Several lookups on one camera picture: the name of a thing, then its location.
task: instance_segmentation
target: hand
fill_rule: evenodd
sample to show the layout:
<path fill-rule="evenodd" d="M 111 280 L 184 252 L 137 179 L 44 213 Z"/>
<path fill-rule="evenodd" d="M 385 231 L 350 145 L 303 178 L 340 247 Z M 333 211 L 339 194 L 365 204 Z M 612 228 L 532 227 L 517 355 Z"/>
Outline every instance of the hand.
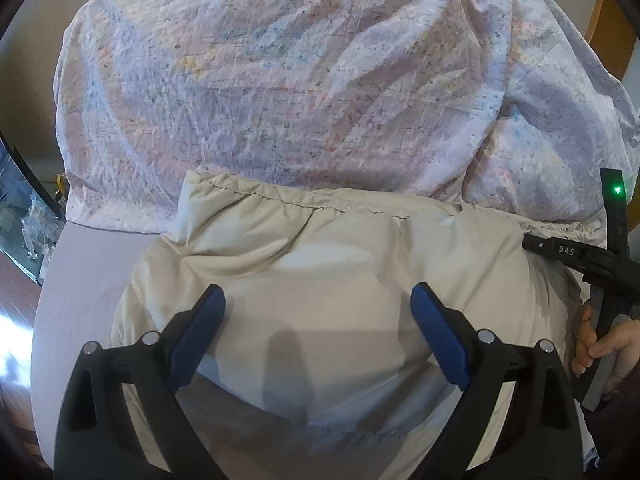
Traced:
<path fill-rule="evenodd" d="M 604 357 L 618 350 L 616 365 L 604 391 L 608 394 L 620 386 L 623 379 L 640 360 L 640 320 L 633 319 L 619 324 L 602 339 L 596 341 L 597 336 L 591 327 L 590 319 L 591 305 L 587 301 L 582 308 L 582 323 L 578 331 L 575 358 L 571 368 L 575 374 L 581 375 L 593 364 L 595 358 Z"/>

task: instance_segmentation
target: blue gripper pad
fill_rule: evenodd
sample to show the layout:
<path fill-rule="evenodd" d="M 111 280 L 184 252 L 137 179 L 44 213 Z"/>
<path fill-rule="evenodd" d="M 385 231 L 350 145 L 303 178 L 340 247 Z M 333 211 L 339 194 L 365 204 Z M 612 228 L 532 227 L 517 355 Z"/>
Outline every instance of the blue gripper pad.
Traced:
<path fill-rule="evenodd" d="M 411 291 L 411 313 L 447 381 L 466 390 L 471 384 L 466 350 L 447 322 L 440 300 L 418 284 Z"/>
<path fill-rule="evenodd" d="M 191 382 L 225 317 L 225 293 L 210 286 L 194 307 L 191 322 L 169 357 L 167 386 L 172 393 Z"/>

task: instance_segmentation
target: bed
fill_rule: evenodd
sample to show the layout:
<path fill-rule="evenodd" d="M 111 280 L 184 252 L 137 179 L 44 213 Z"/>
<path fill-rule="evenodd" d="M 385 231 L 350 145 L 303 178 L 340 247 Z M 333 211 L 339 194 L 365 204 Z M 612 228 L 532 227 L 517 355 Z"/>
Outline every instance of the bed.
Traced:
<path fill-rule="evenodd" d="M 632 0 L 621 0 L 626 10 Z M 636 30 L 638 14 L 629 11 Z M 67 223 L 42 290 L 32 351 L 33 413 L 42 455 L 53 463 L 57 413 L 66 380 L 88 340 L 107 339 L 116 304 L 134 264 L 155 234 Z"/>

